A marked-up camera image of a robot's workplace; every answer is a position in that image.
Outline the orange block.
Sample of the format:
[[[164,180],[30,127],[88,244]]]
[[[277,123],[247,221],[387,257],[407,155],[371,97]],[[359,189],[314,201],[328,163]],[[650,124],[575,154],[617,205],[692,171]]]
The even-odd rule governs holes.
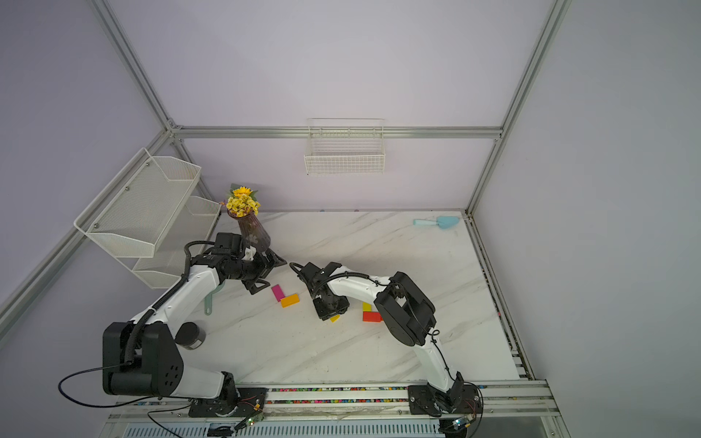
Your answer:
[[[281,304],[281,306],[283,306],[283,308],[287,308],[287,307],[293,306],[295,304],[298,304],[299,301],[300,301],[299,295],[293,294],[293,295],[284,297],[284,299],[281,299],[280,304]]]

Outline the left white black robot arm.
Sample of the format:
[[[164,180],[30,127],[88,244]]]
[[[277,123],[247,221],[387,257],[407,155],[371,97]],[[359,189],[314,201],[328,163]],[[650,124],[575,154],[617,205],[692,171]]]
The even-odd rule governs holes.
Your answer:
[[[262,253],[241,235],[223,233],[214,241],[184,246],[184,272],[157,301],[126,322],[113,322],[102,335],[102,389],[136,403],[149,398],[212,401],[234,410],[241,401],[230,372],[187,366],[191,349],[189,316],[226,281],[240,282],[250,294],[268,288],[268,274],[285,260]]]

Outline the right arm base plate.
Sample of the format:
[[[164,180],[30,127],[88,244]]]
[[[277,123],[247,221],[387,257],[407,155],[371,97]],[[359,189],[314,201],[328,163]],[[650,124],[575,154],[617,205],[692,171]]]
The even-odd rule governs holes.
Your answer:
[[[450,414],[483,414],[484,403],[478,386],[464,383],[460,392],[440,392],[430,385],[407,387],[411,414],[439,417]]]

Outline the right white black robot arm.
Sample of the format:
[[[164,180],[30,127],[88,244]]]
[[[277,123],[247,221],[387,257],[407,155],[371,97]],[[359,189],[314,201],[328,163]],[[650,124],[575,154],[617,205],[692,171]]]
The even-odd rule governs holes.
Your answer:
[[[387,330],[418,357],[426,372],[429,403],[441,414],[452,414],[463,403],[465,380],[451,372],[442,352],[436,308],[408,275],[377,277],[338,266],[321,270],[307,284],[310,295],[324,304],[329,299],[356,299],[374,306]]]

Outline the magenta block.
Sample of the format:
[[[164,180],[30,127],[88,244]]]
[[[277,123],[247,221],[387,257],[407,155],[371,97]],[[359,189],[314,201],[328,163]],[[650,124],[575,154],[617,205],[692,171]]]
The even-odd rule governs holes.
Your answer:
[[[273,286],[271,290],[273,292],[274,297],[277,299],[277,302],[283,301],[283,299],[286,297],[285,293],[279,285]]]

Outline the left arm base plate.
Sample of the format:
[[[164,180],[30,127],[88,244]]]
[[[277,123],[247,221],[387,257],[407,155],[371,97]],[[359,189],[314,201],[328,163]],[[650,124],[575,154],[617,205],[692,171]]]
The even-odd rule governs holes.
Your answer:
[[[194,399],[189,411],[190,418],[248,418],[263,411],[268,389],[264,387],[238,388],[234,401],[219,399]]]

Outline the red block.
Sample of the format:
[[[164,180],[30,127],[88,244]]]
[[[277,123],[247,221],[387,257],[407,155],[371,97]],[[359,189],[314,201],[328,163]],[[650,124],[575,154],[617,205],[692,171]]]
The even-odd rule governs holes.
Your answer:
[[[363,312],[363,322],[380,323],[383,322],[382,314],[375,311]]]

